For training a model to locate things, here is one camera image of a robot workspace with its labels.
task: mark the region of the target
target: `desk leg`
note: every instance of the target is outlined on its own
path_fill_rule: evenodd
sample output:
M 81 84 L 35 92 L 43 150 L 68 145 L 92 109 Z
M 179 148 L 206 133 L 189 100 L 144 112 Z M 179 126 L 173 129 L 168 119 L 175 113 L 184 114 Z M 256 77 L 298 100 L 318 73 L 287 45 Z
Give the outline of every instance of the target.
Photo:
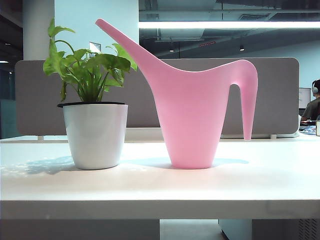
M 1 240 L 160 240 L 159 219 L 1 220 Z

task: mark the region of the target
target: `white desk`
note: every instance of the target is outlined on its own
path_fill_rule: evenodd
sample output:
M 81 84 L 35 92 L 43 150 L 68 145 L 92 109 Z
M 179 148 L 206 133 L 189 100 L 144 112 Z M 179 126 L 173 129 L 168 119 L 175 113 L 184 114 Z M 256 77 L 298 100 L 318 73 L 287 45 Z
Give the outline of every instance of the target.
M 74 167 L 67 143 L 2 143 L 2 219 L 320 218 L 320 137 L 221 140 L 212 168 L 172 169 L 165 144 Z

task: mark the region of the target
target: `potted plant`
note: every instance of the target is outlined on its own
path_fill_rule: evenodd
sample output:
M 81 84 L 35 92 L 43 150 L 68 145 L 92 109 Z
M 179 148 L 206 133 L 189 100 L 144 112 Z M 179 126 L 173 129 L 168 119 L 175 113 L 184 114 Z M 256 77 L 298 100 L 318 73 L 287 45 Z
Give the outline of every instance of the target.
M 117 43 L 116 55 L 77 49 L 65 40 L 55 40 L 62 32 L 75 33 L 70 28 L 55 26 L 52 19 L 48 28 L 49 57 L 43 63 L 46 75 L 59 74 L 61 101 L 71 86 L 81 101 L 60 103 L 71 155 L 79 169 L 111 168 L 118 164 L 125 140 L 128 106 L 123 102 L 102 101 L 110 87 L 123 87 L 125 73 L 130 68 L 137 71 L 137 64 Z M 66 44 L 72 54 L 58 51 L 56 43 Z

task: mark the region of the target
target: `flower pot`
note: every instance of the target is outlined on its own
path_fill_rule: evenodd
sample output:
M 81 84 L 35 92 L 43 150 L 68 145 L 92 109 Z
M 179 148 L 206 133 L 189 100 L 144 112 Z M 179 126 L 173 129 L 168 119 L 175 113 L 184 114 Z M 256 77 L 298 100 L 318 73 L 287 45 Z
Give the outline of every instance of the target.
M 106 169 L 119 163 L 128 105 L 121 102 L 61 103 L 68 143 L 79 169 Z
M 258 74 L 244 59 L 203 71 L 170 66 L 103 19 L 95 22 L 132 56 L 154 97 L 173 167 L 212 166 L 227 110 L 230 86 L 240 88 L 243 136 L 251 139 Z

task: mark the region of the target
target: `white flower pot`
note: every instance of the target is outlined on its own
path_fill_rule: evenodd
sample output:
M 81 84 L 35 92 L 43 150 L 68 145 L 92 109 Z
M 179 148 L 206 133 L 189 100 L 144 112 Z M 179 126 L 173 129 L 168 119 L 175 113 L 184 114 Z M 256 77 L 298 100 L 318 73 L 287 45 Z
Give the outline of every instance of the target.
M 73 102 L 63 107 L 74 164 L 79 169 L 106 169 L 119 163 L 125 142 L 128 105 L 119 102 Z

